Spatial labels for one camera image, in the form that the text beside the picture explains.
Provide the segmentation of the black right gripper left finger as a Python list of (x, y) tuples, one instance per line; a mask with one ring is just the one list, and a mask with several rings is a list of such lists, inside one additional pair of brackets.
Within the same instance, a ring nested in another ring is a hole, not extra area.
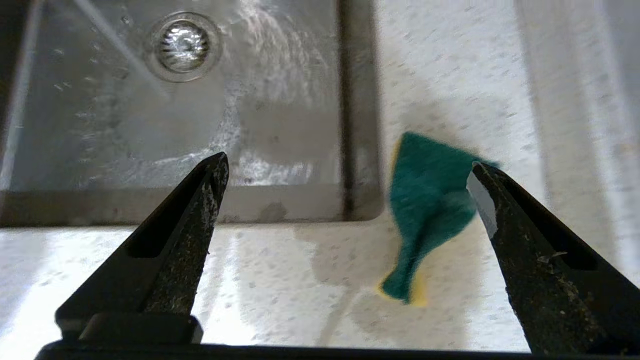
[(158, 321), (180, 329), (195, 295), (230, 175), (224, 152), (197, 164), (55, 312), (64, 341), (109, 327), (117, 339)]

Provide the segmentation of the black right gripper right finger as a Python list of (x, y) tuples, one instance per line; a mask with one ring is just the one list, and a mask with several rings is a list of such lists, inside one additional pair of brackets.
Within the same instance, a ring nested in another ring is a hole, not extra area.
[(640, 291), (502, 170), (474, 162), (467, 190), (533, 354), (638, 354)]

